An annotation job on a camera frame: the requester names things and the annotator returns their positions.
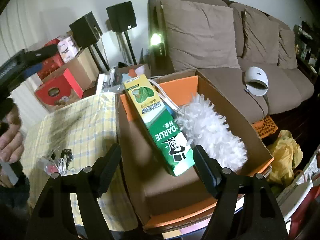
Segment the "toothpaste box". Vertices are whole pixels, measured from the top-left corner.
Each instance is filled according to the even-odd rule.
[[[169,172],[178,176],[193,166],[192,149],[146,76],[125,81],[124,87],[166,160]]]

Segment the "throw pillow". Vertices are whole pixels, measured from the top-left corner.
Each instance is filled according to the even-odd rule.
[[[236,57],[233,8],[180,0],[161,0],[167,44],[175,71],[240,68]]]
[[[298,67],[294,50],[294,32],[279,28],[279,61],[278,66],[283,69]]]
[[[278,63],[279,24],[246,8],[243,15],[244,55],[257,63]]]

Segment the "black speaker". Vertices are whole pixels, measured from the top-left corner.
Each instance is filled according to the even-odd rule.
[[[110,6],[107,8],[107,13],[113,32],[123,33],[137,27],[131,1]]]
[[[97,43],[100,40],[100,36],[102,36],[102,31],[92,12],[77,19],[69,27],[76,43],[83,49]]]

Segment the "plaid tablecloth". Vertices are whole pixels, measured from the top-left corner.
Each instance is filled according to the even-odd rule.
[[[102,93],[82,99],[49,114],[28,131],[25,151],[21,159],[24,172],[30,180],[31,207],[49,176],[36,165],[37,159],[59,147],[71,149],[74,159],[67,175],[92,166],[116,142],[116,96]],[[138,226],[136,215],[124,189],[118,167],[108,191],[98,199],[110,230],[129,231]],[[76,194],[71,194],[72,211],[76,225],[83,225]]]

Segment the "white curtain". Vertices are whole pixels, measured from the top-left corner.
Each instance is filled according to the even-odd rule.
[[[37,4],[36,0],[10,0],[0,15],[0,65],[19,50],[38,49],[47,41],[46,37],[41,36],[43,32],[37,29],[34,21],[30,21],[33,12],[38,11],[34,7]],[[19,107],[24,133],[48,114],[34,95],[40,84],[41,80],[35,74],[11,95]]]

